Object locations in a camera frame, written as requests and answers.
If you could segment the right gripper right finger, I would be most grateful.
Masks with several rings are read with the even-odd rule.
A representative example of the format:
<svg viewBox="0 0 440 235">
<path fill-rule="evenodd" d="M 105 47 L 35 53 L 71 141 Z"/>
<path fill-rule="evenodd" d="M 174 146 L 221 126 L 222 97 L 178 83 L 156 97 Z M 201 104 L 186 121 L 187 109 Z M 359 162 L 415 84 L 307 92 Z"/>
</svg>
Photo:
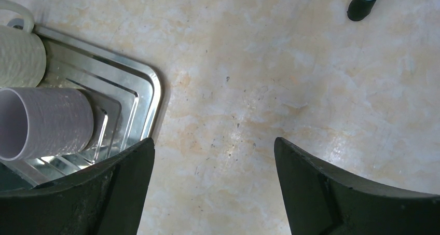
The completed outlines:
<svg viewBox="0 0 440 235">
<path fill-rule="evenodd" d="M 371 181 L 290 141 L 274 157 L 292 234 L 439 234 L 439 196 Z"/>
</svg>

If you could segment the lilac mug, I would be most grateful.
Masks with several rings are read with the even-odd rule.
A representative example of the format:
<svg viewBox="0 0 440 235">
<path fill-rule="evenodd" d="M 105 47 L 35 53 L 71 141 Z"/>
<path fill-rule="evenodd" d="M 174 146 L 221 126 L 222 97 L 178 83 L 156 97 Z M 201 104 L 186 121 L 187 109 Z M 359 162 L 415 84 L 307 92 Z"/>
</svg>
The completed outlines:
<svg viewBox="0 0 440 235">
<path fill-rule="evenodd" d="M 89 143 L 91 105 L 72 88 L 1 89 L 1 159 L 74 154 Z"/>
</svg>

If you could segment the cream mug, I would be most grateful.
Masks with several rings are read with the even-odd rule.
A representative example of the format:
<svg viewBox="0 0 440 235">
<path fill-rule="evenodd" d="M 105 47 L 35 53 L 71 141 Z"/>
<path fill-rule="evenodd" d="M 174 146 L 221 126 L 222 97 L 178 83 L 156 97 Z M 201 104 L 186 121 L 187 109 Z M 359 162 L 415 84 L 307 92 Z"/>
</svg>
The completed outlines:
<svg viewBox="0 0 440 235">
<path fill-rule="evenodd" d="M 23 28 L 1 26 L 1 87 L 37 87 L 46 71 L 46 50 L 33 33 L 33 14 L 24 6 L 1 0 L 1 9 L 23 18 Z"/>
</svg>

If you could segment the steel serving tray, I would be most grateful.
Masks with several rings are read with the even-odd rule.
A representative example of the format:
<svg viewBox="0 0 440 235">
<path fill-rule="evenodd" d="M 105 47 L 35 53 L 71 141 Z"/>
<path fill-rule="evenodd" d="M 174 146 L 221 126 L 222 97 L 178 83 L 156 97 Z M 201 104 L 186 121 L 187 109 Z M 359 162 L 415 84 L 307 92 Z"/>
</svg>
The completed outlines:
<svg viewBox="0 0 440 235">
<path fill-rule="evenodd" d="M 94 131 L 79 153 L 4 162 L 32 186 L 75 173 L 151 137 L 162 100 L 156 71 L 129 57 L 36 26 L 47 53 L 41 87 L 75 88 L 89 100 Z"/>
</svg>

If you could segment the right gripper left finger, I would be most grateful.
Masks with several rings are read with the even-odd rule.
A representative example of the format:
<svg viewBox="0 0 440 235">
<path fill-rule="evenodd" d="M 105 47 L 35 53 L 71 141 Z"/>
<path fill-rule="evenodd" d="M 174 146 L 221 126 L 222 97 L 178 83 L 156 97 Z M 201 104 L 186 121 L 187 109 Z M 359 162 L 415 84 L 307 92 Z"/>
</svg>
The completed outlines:
<svg viewBox="0 0 440 235">
<path fill-rule="evenodd" d="M 37 186 L 1 165 L 1 234 L 136 234 L 154 160 L 146 138 Z"/>
</svg>

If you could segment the music stand tripod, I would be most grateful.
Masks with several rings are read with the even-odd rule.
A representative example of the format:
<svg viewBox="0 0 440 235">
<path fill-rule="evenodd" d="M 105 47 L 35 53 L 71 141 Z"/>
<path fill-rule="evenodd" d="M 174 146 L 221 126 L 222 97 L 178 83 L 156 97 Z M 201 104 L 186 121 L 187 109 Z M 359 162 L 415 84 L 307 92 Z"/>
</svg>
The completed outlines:
<svg viewBox="0 0 440 235">
<path fill-rule="evenodd" d="M 361 21 L 367 17 L 376 0 L 352 0 L 348 6 L 347 17 L 351 21 Z"/>
</svg>

